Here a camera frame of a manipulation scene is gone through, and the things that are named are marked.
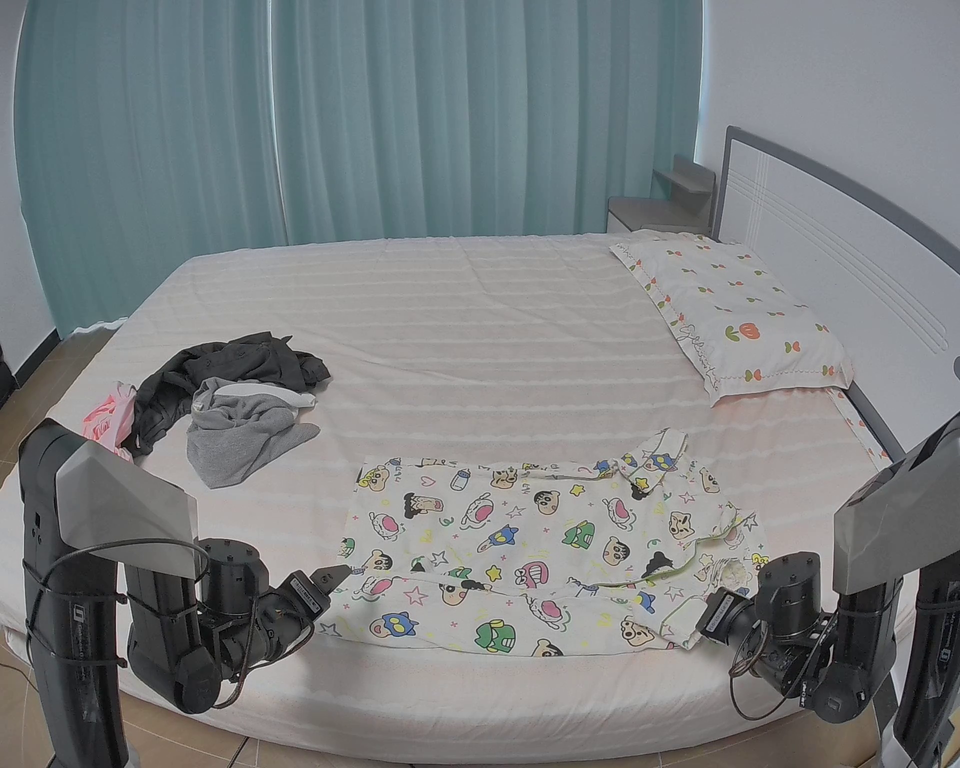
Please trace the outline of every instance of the gray knit garment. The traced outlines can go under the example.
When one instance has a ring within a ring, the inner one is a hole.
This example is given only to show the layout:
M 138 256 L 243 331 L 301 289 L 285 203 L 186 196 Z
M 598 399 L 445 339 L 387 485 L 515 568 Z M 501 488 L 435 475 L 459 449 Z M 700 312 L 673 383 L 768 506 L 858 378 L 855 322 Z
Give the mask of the gray knit garment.
M 297 409 L 279 397 L 218 396 L 215 381 L 208 379 L 194 395 L 193 423 L 186 430 L 186 457 L 208 488 L 242 483 L 320 434 L 316 424 L 298 424 Z

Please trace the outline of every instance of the mattress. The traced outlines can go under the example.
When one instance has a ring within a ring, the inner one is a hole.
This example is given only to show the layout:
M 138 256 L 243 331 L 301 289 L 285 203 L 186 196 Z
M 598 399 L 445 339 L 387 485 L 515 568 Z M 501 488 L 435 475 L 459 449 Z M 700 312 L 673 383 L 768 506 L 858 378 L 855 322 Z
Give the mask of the mattress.
M 51 416 L 79 430 L 111 382 L 138 384 L 201 342 L 271 330 L 322 357 L 332 378 L 304 415 L 320 436 L 242 485 L 201 483 L 186 460 L 187 420 L 143 462 L 198 499 L 202 537 L 258 547 L 274 584 L 291 568 L 334 562 L 368 454 L 592 466 L 677 427 L 734 503 L 760 514 L 772 554 L 820 552 L 831 606 L 831 516 L 874 473 L 865 449 L 823 391 L 710 408 L 700 376 L 610 253 L 619 240 L 380 240 L 194 258 L 133 313 Z M 18 629 L 21 537 L 15 472 L 0 492 L 0 621 Z M 912 620 L 909 602 L 901 628 Z M 638 755 L 752 726 L 730 705 L 730 661 L 731 651 L 705 641 L 691 652 L 541 660 L 397 650 L 319 632 L 251 675 L 235 706 L 200 719 L 391 762 Z M 121 685 L 160 703 L 129 672 Z M 747 711 L 777 700 L 749 676 L 738 686 Z

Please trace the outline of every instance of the floor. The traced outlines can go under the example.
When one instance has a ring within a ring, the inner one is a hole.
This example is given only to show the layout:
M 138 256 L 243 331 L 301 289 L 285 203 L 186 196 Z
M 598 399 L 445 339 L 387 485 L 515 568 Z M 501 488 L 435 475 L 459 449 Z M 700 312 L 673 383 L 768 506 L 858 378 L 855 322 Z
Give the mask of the floor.
M 74 335 L 40 365 L 23 389 L 0 408 L 0 483 L 13 470 L 20 441 L 46 416 L 111 331 Z M 0 745 L 6 768 L 45 768 L 50 738 L 33 689 L 33 671 L 0 641 Z M 123 695 L 127 738 L 142 768 L 227 768 L 243 736 Z M 871 710 L 844 726 L 802 712 L 730 738 L 659 755 L 581 763 L 570 768 L 835 768 L 860 766 L 876 752 Z M 322 755 L 251 739 L 236 765 L 257 768 L 387 768 L 389 763 Z

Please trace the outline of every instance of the headboard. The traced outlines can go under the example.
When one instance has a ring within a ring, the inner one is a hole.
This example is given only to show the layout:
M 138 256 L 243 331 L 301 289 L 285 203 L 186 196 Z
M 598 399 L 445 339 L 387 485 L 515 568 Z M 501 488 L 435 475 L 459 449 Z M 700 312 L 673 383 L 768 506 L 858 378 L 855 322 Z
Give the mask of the headboard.
M 712 236 L 838 335 L 850 399 L 896 460 L 960 411 L 960 249 L 816 160 L 730 126 Z

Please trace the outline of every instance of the white wall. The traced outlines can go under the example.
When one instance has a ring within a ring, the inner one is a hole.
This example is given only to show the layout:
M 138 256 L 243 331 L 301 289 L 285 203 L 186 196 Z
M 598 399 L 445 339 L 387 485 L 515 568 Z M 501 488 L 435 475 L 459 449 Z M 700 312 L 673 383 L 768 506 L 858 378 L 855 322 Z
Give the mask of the white wall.
M 960 245 L 958 0 L 705 0 L 697 158 L 728 125 L 846 174 Z
M 54 329 L 36 274 L 13 151 L 13 76 L 26 0 L 0 0 L 0 347 L 16 370 Z

